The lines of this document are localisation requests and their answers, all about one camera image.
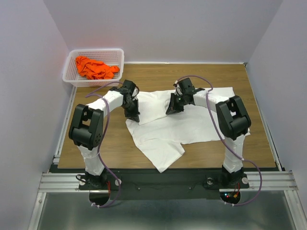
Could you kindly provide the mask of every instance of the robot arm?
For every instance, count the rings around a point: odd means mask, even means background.
[[[127,119],[139,122],[138,93],[138,87],[132,81],[125,80],[122,87],[112,87],[103,98],[107,100],[110,112],[121,106]],[[69,138],[81,151],[86,175],[92,181],[104,170],[97,149],[102,141],[103,120],[106,115],[106,104],[102,99],[88,105],[79,104],[75,108],[69,130]]]
[[[207,91],[202,88],[195,89],[189,78],[175,83],[175,87],[175,93],[171,94],[169,107],[166,111],[167,115],[183,112],[184,106],[187,104],[208,108]],[[251,121],[241,98],[238,96],[228,98],[209,93],[208,99],[210,109],[217,113],[219,128],[225,136],[226,144],[238,156],[242,157],[243,142]],[[242,167],[242,160],[226,148],[222,167],[223,171],[228,174],[226,181],[238,177]]]

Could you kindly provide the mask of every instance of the screw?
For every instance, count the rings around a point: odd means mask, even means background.
[[[212,185],[212,184],[213,184],[213,179],[212,179],[211,177],[209,177],[209,178],[207,179],[207,184],[208,184],[208,185]]]
[[[248,178],[243,177],[243,178],[242,178],[242,183],[243,183],[243,184],[248,184]]]
[[[118,184],[118,181],[117,180],[115,180],[115,185],[116,186],[119,186],[119,184]]]

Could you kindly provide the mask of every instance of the white mesh basket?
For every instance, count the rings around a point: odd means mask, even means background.
[[[118,66],[119,72],[114,73],[114,78],[109,80],[88,80],[81,77],[76,67],[76,57],[86,56],[90,59],[103,61],[109,66]],[[76,49],[69,53],[63,72],[63,81],[75,87],[103,86],[113,81],[119,81],[124,71],[124,51],[122,49]]]

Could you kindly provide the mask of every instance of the white basket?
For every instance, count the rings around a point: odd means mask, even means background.
[[[114,78],[109,80],[88,80],[81,77],[76,67],[76,57],[86,56],[90,59],[103,61],[109,66],[118,66],[119,72],[114,73]],[[65,63],[63,81],[75,87],[97,87],[113,81],[119,81],[124,71],[124,51],[122,49],[76,49],[69,53]]]

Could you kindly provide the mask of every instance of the white cloth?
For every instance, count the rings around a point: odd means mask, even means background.
[[[174,90],[140,92],[140,122],[126,121],[136,147],[161,173],[182,156],[181,144],[219,140],[207,108],[185,105],[184,112],[165,115],[171,92]],[[235,95],[232,87],[214,88],[212,93]],[[213,117],[218,124],[215,112]]]

